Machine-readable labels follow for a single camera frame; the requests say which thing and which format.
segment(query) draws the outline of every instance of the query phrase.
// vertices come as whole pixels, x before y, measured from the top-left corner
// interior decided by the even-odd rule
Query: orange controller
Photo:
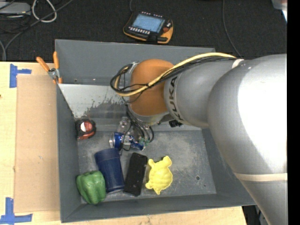
[[[173,34],[173,22],[162,15],[150,12],[133,12],[123,32],[132,38],[167,44]]]

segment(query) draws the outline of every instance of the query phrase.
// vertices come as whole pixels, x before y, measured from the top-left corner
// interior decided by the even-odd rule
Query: yellow cable
[[[152,80],[151,82],[148,83],[148,85],[144,85],[142,86],[141,88],[135,90],[135,91],[132,91],[130,93],[121,93],[121,92],[117,92],[118,95],[122,96],[122,97],[129,97],[129,96],[132,96],[132,95],[135,95],[137,93],[141,93],[143,91],[145,91],[146,89],[148,89],[149,87],[151,87],[152,85],[154,85],[156,82],[158,82],[164,75],[170,73],[171,71],[173,71],[174,69],[188,63],[188,62],[191,62],[193,60],[196,60],[196,59],[199,59],[199,58],[205,58],[205,57],[213,57],[213,56],[220,56],[220,57],[226,57],[226,58],[236,58],[232,55],[229,55],[229,54],[226,54],[226,53],[221,53],[221,52],[209,52],[209,53],[203,53],[203,54],[199,54],[199,55],[196,55],[194,57],[191,57],[189,59],[186,59],[178,64],[176,64],[174,67],[168,69],[167,71],[163,72],[160,76],[158,76],[157,78],[155,78],[154,80]],[[115,81],[115,88],[117,88],[117,84],[119,82],[119,79],[120,77],[118,77]]]

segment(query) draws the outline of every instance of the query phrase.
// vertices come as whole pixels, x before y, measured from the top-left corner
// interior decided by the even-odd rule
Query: black floor
[[[32,5],[34,0],[15,1]],[[71,0],[50,1],[59,9]],[[140,43],[123,33],[131,16],[130,1],[73,0],[51,23],[38,22],[33,16],[8,18],[1,14],[0,41],[6,53],[0,58],[35,61],[41,56],[52,62],[57,38]],[[244,59],[287,53],[287,22],[271,0],[132,0],[131,7],[172,19],[174,32],[166,46],[212,47]],[[35,11],[42,18],[53,10],[39,0]]]

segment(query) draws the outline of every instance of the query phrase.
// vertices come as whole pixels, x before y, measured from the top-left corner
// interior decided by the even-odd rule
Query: cardboard surface
[[[5,198],[14,196],[16,89],[9,88],[8,62],[0,62],[0,215]]]
[[[59,210],[56,90],[45,75],[18,75],[15,212]]]

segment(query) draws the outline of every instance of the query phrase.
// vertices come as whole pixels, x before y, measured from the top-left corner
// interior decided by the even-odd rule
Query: cable
[[[56,9],[55,11],[53,11],[53,12],[49,13],[48,15],[44,16],[43,18],[41,18],[41,19],[39,19],[39,20],[33,22],[29,27],[27,27],[27,28],[24,29],[23,31],[19,32],[18,34],[16,34],[16,35],[15,35],[15,36],[7,43],[7,45],[6,45],[5,47],[3,46],[3,43],[0,41],[1,47],[2,47],[2,49],[3,49],[3,55],[2,55],[3,61],[6,61],[6,58],[7,58],[7,55],[6,55],[6,50],[7,50],[7,48],[9,47],[9,45],[10,45],[10,44],[11,44],[18,36],[20,36],[20,35],[21,35],[24,31],[26,31],[27,29],[32,28],[34,25],[36,25],[36,24],[39,23],[40,21],[42,21],[42,20],[46,19],[47,17],[51,16],[53,13],[60,11],[61,9],[63,9],[65,6],[67,6],[67,5],[68,5],[70,2],[72,2],[72,1],[74,1],[74,0],[68,1],[66,4],[64,4],[63,6],[59,7],[59,8]]]
[[[174,67],[168,69],[167,71],[163,72],[160,76],[158,76],[157,78],[155,78],[154,80],[152,80],[151,82],[147,83],[147,84],[141,84],[142,87],[138,88],[138,89],[133,89],[133,90],[129,90],[129,91],[124,91],[124,89],[120,89],[119,88],[119,82],[120,82],[120,76],[122,76],[124,73],[126,73],[131,66],[130,65],[126,65],[125,67],[123,67],[119,74],[115,75],[110,82],[111,88],[113,90],[116,91],[117,94],[119,94],[120,96],[132,96],[138,93],[141,93],[149,88],[151,88],[152,86],[157,85],[158,83],[162,82],[162,80],[167,79],[168,77],[172,76],[172,72],[176,71],[178,68],[182,68],[184,65],[198,60],[198,59],[204,59],[207,57],[220,57],[220,58],[230,58],[230,59],[235,59],[236,57],[229,55],[229,54],[225,54],[225,53],[220,53],[220,52],[209,52],[209,53],[203,53],[203,54],[199,54],[196,55],[194,57],[191,57],[189,59],[186,59],[178,64],[176,64]]]
[[[36,13],[35,13],[35,11],[34,11],[34,8],[35,8],[35,6],[36,6],[36,4],[37,4],[37,1],[38,1],[38,0],[34,0],[34,1],[33,1],[31,10],[32,10],[33,16],[34,16],[37,20],[39,20],[39,17],[36,15]],[[56,11],[55,11],[55,7],[53,6],[53,4],[52,4],[49,0],[46,0],[46,1],[49,3],[50,7],[51,7],[51,8],[53,9],[53,11],[54,11],[54,18],[51,19],[51,20],[41,20],[41,22],[43,22],[43,23],[52,23],[53,21],[56,20],[56,18],[57,18],[57,13],[56,13]]]
[[[225,24],[225,0],[223,0],[223,3],[222,3],[222,21],[223,21],[223,26],[224,26],[224,29],[225,29],[225,32],[226,32],[226,36],[228,37],[228,40],[229,42],[231,43],[232,47],[234,48],[234,50],[236,51],[236,53],[240,56],[241,54],[239,53],[239,51],[237,50],[237,48],[235,47],[235,45],[233,44],[230,36],[229,36],[229,33],[227,31],[227,27],[226,27],[226,24]]]
[[[223,26],[224,26],[224,29],[225,29],[225,32],[226,32],[226,36],[228,37],[228,40],[230,42],[230,44],[232,45],[232,47],[234,48],[234,50],[236,51],[236,53],[242,57],[242,55],[239,53],[239,51],[237,50],[237,48],[235,47],[235,45],[233,44],[230,36],[229,36],[229,33],[227,31],[227,27],[226,27],[226,24],[225,24],[225,0],[223,0],[223,3],[222,3],[222,22],[223,22]]]
[[[130,123],[130,126],[129,126],[129,128],[127,129],[127,131],[126,132],[124,132],[124,135],[123,135],[123,137],[122,137],[122,142],[121,142],[121,144],[124,144],[124,140],[125,140],[125,136],[126,136],[126,134],[129,132],[129,130],[131,129],[131,127],[132,127],[132,123]],[[129,151],[130,150],[130,148],[131,148],[131,146],[129,147],[129,149],[127,150],[127,149],[125,149],[124,147],[122,147],[125,151]]]
[[[207,57],[207,58],[201,58],[199,60],[195,60],[195,61],[191,61],[189,63],[186,63],[182,66],[180,66],[179,68],[175,69],[174,71],[166,74],[163,76],[162,79],[160,79],[159,82],[163,82],[173,76],[176,76],[177,74],[179,73],[182,73],[183,71],[187,70],[187,69],[190,69],[190,68],[193,68],[194,66],[198,66],[204,62],[211,62],[211,61],[223,61],[223,60],[228,60],[228,59],[231,59],[231,58],[219,58],[219,57]]]
[[[5,9],[5,8],[7,8],[8,6],[12,5],[14,1],[15,1],[15,0],[11,0],[8,4],[6,4],[6,5],[2,6],[2,7],[0,7],[0,11],[3,10],[3,9]]]
[[[134,103],[140,96],[142,95],[142,92],[132,101],[126,101],[124,97],[122,97],[123,101],[128,104],[128,103]]]
[[[130,0],[130,2],[129,2],[129,9],[130,9],[131,12],[133,12],[133,10],[131,8],[131,3],[132,3],[132,0]]]
[[[128,105],[126,105],[126,115],[129,118],[131,125],[138,130],[141,138],[143,138],[144,140],[147,140],[148,143],[150,143],[154,140],[154,131],[153,131],[152,127],[145,126],[142,123],[140,123],[138,120],[136,120],[135,117],[130,112]]]
[[[0,30],[3,30],[3,32],[0,32],[0,34],[18,33],[29,26],[28,23],[29,20],[30,20],[29,15],[20,15],[20,17],[0,15],[0,21],[9,22],[8,27],[10,28],[10,29],[6,29],[3,26],[0,26]]]

